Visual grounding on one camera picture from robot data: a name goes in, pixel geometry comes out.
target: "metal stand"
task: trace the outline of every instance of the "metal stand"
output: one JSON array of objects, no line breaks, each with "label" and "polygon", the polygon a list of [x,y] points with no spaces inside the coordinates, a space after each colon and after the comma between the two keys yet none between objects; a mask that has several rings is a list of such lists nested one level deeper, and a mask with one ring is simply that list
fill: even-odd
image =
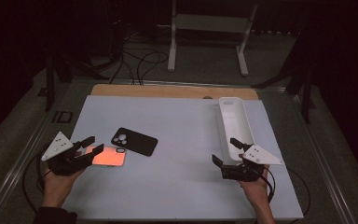
[{"label": "metal stand", "polygon": [[234,18],[234,17],[215,17],[202,15],[187,15],[176,13],[176,0],[172,0],[172,26],[171,26],[171,47],[170,56],[168,60],[168,71],[173,72],[175,69],[176,58],[176,30],[201,30],[201,31],[220,31],[243,34],[243,40],[239,46],[236,47],[238,62],[240,64],[241,74],[248,76],[248,68],[246,66],[243,51],[246,42],[251,32],[253,20],[257,5],[253,5],[249,18]]}]

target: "white tabletop surface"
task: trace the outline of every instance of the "white tabletop surface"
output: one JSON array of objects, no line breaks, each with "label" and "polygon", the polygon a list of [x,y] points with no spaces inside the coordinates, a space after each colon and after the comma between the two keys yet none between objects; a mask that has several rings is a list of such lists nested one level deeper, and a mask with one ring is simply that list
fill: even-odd
[{"label": "white tabletop surface", "polygon": [[[244,101],[256,142],[282,158],[261,101]],[[71,141],[95,136],[112,146],[125,127],[158,139],[151,157],[127,152],[121,167],[91,166],[76,181],[64,208],[95,220],[238,220],[255,217],[239,184],[212,163],[222,158],[217,100],[89,96]],[[302,218],[285,166],[271,166],[276,219]]]}]

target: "phone case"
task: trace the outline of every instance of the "phone case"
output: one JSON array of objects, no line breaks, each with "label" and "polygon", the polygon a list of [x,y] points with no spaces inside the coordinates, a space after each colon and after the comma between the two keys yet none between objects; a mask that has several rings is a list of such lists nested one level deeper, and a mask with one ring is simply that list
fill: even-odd
[{"label": "phone case", "polygon": [[119,128],[111,142],[115,146],[124,147],[145,156],[151,156],[156,148],[158,140],[157,138],[137,133],[126,128]]},{"label": "phone case", "polygon": [[[95,147],[87,147],[86,153]],[[93,165],[122,166],[126,158],[126,149],[122,147],[104,147],[103,152],[96,155],[92,161]]]}]

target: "human hand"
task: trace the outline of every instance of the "human hand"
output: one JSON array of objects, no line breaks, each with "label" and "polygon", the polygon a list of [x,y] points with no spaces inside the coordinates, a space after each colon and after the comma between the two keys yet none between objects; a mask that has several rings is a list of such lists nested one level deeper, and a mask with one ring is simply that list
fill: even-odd
[{"label": "human hand", "polygon": [[42,207],[61,208],[66,197],[71,193],[72,186],[76,179],[85,170],[78,171],[72,175],[55,175],[49,169],[46,170],[45,176],[45,193]]},{"label": "human hand", "polygon": [[[269,165],[265,165],[265,169],[263,172],[263,176],[267,179]],[[258,178],[256,181],[253,182],[244,182],[238,181],[243,189],[246,198],[249,202],[254,205],[258,203],[265,203],[269,202],[269,197],[267,195],[267,183]]]},{"label": "human hand", "polygon": [[[265,165],[263,176],[267,179],[269,165]],[[267,194],[267,183],[258,178],[254,182],[238,181],[243,189],[246,198],[255,210],[258,224],[275,223],[271,207],[269,206],[269,196]]]}]

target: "white plastic container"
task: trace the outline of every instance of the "white plastic container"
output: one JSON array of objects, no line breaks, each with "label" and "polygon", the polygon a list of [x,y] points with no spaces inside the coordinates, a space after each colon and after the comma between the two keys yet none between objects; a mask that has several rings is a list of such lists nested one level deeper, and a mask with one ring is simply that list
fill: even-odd
[{"label": "white plastic container", "polygon": [[237,165],[242,163],[239,154],[244,153],[230,144],[230,138],[236,138],[244,144],[255,144],[243,100],[238,97],[219,99],[220,113],[217,113],[217,124],[223,154],[223,164]]}]

